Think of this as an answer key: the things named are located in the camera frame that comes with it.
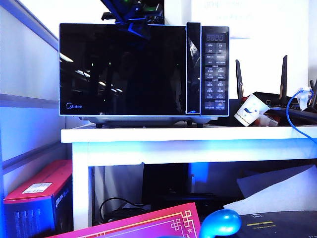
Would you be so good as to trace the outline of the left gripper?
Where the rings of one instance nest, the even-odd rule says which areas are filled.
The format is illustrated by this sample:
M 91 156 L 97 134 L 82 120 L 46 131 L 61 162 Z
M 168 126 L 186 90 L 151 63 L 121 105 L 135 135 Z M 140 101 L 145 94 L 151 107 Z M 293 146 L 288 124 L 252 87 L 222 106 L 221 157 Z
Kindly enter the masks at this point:
M 151 6 L 150 10 L 155 11 L 155 15 L 148 17 L 149 24 L 164 24 L 164 5 L 158 3 Z M 128 6 L 120 6 L 117 10 L 118 18 L 112 12 L 104 12 L 101 20 L 116 20 L 126 31 L 139 37 L 150 37 L 150 30 L 147 24 L 143 4 L 131 4 Z

